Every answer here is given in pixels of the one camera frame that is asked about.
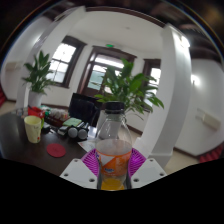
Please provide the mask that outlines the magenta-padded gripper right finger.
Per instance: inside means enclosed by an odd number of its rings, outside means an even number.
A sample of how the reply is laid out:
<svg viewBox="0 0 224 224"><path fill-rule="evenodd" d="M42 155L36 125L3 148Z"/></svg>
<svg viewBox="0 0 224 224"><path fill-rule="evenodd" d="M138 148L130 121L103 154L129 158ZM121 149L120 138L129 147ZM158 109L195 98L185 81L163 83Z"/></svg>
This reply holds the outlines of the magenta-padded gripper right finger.
<svg viewBox="0 0 224 224"><path fill-rule="evenodd" d="M146 186L166 176L154 158L146 159L138 150L132 149L128 162L127 188L135 189Z"/></svg>

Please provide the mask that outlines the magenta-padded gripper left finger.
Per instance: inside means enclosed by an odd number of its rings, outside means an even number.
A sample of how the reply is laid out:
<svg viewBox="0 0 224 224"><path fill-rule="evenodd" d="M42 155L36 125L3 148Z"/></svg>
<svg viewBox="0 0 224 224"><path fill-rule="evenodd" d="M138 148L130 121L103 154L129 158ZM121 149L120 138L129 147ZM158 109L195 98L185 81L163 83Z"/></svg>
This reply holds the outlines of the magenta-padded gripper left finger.
<svg viewBox="0 0 224 224"><path fill-rule="evenodd" d="M81 159L73 159L61 173L60 177L78 186L96 189L99 172L96 150L92 149Z"/></svg>

